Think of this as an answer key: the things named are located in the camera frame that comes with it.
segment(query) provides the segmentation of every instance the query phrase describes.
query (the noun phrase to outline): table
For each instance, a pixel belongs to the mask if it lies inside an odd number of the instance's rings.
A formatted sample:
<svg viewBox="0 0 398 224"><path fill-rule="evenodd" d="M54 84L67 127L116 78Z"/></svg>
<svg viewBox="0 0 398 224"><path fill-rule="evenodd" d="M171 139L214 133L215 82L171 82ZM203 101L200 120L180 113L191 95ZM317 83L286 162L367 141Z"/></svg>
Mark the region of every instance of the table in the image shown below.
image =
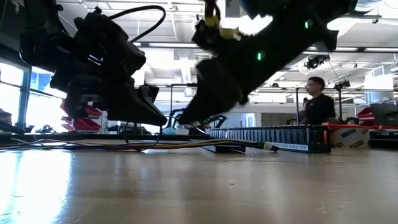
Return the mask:
<svg viewBox="0 0 398 224"><path fill-rule="evenodd" d="M398 220L394 151L0 153L0 223Z"/></svg>

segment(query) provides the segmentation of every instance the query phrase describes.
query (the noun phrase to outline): cardboard box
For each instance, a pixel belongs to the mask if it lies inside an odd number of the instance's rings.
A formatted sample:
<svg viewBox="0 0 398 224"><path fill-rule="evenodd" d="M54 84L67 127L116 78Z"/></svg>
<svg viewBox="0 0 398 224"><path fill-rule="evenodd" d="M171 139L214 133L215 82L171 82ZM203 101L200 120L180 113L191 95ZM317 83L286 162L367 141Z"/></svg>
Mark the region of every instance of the cardboard box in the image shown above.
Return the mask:
<svg viewBox="0 0 398 224"><path fill-rule="evenodd" d="M329 125L332 147L345 149L369 148L369 128L358 125Z"/></svg>

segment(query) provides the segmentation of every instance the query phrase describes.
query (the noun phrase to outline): black rack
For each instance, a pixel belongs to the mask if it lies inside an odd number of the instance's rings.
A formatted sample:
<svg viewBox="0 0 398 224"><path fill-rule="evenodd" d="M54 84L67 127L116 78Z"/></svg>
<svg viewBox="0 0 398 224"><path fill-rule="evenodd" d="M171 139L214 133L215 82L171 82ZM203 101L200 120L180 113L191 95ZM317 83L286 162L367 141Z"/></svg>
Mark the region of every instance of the black rack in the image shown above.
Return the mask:
<svg viewBox="0 0 398 224"><path fill-rule="evenodd" d="M239 139L266 142L281 150L326 153L331 151L330 132L326 126L268 126L261 128L211 129L212 139Z"/></svg>

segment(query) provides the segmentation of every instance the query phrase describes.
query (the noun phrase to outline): man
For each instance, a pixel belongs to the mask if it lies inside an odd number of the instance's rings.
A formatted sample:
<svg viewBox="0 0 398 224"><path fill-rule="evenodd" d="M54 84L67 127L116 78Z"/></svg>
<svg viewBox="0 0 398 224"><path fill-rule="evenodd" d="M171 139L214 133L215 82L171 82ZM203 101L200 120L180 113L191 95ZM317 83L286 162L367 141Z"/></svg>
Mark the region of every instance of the man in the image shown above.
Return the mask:
<svg viewBox="0 0 398 224"><path fill-rule="evenodd" d="M307 107L307 103L308 103L308 98L304 98L303 100L303 110L301 110L300 112L298 112L298 123L302 123L302 120L305 118L305 109Z"/></svg>
<svg viewBox="0 0 398 224"><path fill-rule="evenodd" d="M12 114L5 112L3 109L0 108L0 121L3 121L9 125L12 125Z"/></svg>
<svg viewBox="0 0 398 224"><path fill-rule="evenodd" d="M335 102L322 93L325 88L325 81L320 77L311 77L305 87L312 99L307 103L306 117L302 124L336 123Z"/></svg>

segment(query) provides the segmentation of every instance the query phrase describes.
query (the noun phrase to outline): white label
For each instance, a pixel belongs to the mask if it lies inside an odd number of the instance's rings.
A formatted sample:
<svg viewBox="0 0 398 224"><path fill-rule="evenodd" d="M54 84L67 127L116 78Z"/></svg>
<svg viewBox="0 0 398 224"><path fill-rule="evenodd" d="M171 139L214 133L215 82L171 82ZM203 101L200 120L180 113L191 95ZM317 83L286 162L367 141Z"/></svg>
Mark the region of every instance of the white label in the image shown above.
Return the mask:
<svg viewBox="0 0 398 224"><path fill-rule="evenodd" d="M291 149L291 150L299 150L299 151L308 151L308 146L299 145L299 144L287 144L287 143L277 143L277 142L266 142L270 145L279 147L281 149Z"/></svg>

